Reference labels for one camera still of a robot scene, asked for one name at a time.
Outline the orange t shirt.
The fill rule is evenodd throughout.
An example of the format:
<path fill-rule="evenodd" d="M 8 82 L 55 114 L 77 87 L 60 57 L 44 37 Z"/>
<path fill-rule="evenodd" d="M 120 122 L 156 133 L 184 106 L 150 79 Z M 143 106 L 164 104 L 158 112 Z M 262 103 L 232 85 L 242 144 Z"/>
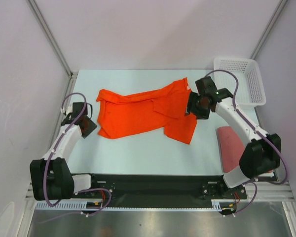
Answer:
<path fill-rule="evenodd" d="M 118 139 L 162 128 L 167 137 L 190 144 L 197 125 L 196 116 L 186 112 L 190 93 L 187 78 L 131 95 L 102 89 L 96 99 L 100 103 L 98 134 Z"/>

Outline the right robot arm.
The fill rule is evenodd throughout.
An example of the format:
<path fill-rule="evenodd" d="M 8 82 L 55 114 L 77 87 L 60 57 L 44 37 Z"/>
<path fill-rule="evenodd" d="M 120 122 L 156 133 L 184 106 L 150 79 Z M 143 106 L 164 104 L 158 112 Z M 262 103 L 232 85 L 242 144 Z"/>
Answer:
<path fill-rule="evenodd" d="M 231 197 L 235 193 L 235 187 L 280 166 L 280 137 L 269 134 L 246 116 L 237 106 L 235 96 L 230 91 L 224 88 L 202 94 L 189 93 L 187 114 L 193 114 L 197 119 L 208 119 L 210 112 L 224 119 L 245 147 L 239 164 L 221 178 L 218 185 L 221 197 Z"/>

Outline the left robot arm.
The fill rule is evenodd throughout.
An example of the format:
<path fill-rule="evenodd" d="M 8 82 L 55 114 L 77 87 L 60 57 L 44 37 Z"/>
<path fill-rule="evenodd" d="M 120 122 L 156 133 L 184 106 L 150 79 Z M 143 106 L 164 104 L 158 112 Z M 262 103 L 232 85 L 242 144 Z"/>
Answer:
<path fill-rule="evenodd" d="M 71 117 L 61 123 L 56 141 L 48 152 L 30 164 L 30 175 L 35 200 L 52 201 L 71 199 L 73 194 L 82 191 L 92 198 L 98 194 L 99 185 L 91 180 L 90 174 L 73 175 L 67 161 L 81 138 L 86 138 L 96 124 L 83 115 L 75 124 Z"/>

